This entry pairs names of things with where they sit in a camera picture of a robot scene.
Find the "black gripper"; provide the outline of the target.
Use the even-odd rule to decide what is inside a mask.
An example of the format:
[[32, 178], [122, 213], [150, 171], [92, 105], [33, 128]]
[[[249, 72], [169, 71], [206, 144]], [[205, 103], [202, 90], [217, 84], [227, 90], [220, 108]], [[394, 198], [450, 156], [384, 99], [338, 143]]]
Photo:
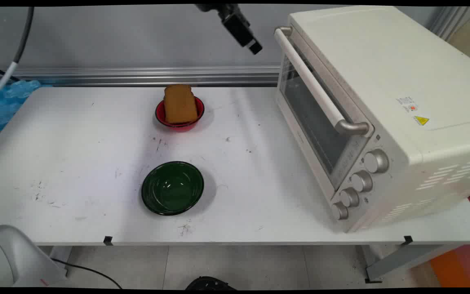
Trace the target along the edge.
[[261, 52], [262, 46], [250, 30], [250, 23], [238, 4], [196, 4], [196, 7], [202, 12], [217, 11], [224, 27], [241, 47], [247, 48], [253, 55]]

